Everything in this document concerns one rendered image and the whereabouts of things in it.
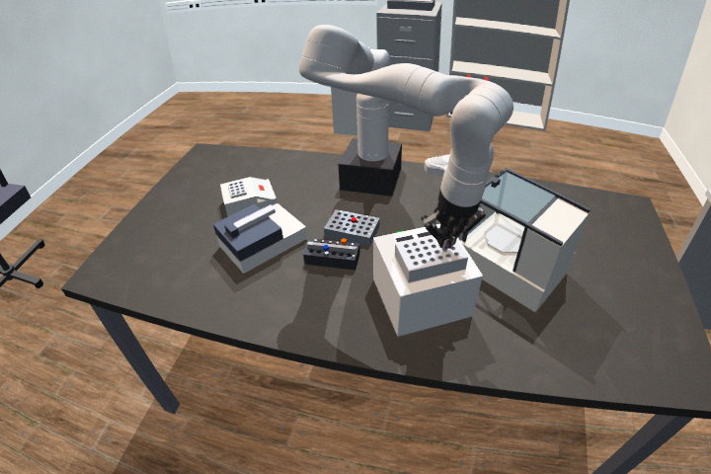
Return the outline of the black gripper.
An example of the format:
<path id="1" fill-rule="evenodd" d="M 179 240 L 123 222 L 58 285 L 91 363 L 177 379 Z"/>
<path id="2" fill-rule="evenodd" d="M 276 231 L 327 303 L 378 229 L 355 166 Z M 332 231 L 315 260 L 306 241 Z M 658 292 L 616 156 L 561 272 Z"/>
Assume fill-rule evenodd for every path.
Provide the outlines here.
<path id="1" fill-rule="evenodd" d="M 447 244 L 448 249 L 452 248 L 460 233 L 468 233 L 486 216 L 480 202 L 468 207 L 455 205 L 443 196 L 440 187 L 438 205 L 434 214 L 429 217 L 422 216 L 422 221 L 426 229 L 436 238 L 442 250 L 446 250 Z M 472 217 L 470 218 L 470 216 Z M 440 222 L 439 228 L 436 226 L 437 220 Z M 468 220 L 469 224 L 466 226 Z"/>

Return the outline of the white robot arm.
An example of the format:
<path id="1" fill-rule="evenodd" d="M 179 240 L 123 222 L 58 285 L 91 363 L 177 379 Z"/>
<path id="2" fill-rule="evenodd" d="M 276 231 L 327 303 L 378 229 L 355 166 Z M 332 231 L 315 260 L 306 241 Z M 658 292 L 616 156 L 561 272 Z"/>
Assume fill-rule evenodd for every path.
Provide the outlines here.
<path id="1" fill-rule="evenodd" d="M 359 43 L 341 28 L 317 26 L 299 64 L 307 80 L 357 93 L 358 156 L 366 161 L 388 156 L 389 101 L 434 117 L 452 113 L 450 155 L 427 159 L 425 170 L 443 176 L 441 192 L 449 202 L 463 207 L 479 203 L 494 158 L 491 142 L 514 112 L 509 93 L 482 79 L 409 63 L 390 65 L 386 50 Z"/>

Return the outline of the white tube rack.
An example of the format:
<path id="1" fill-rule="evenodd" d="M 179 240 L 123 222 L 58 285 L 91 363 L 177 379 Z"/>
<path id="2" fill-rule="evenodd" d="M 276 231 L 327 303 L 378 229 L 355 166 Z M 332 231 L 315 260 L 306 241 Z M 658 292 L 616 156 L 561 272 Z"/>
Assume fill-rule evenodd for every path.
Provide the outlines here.
<path id="1" fill-rule="evenodd" d="M 356 218 L 356 227 L 352 224 L 353 217 Z M 347 242 L 370 247 L 378 228 L 378 217 L 335 210 L 324 227 L 324 235 L 336 240 L 345 238 Z"/>

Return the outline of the grey balance with glass draft shield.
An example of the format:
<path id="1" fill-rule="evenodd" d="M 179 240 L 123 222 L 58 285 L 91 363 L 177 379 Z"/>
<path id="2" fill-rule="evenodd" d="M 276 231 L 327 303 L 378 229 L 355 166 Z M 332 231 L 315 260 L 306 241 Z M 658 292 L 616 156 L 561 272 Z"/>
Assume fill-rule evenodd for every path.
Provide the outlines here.
<path id="1" fill-rule="evenodd" d="M 568 272 L 591 209 L 508 168 L 480 205 L 486 216 L 458 239 L 482 280 L 536 312 Z"/>

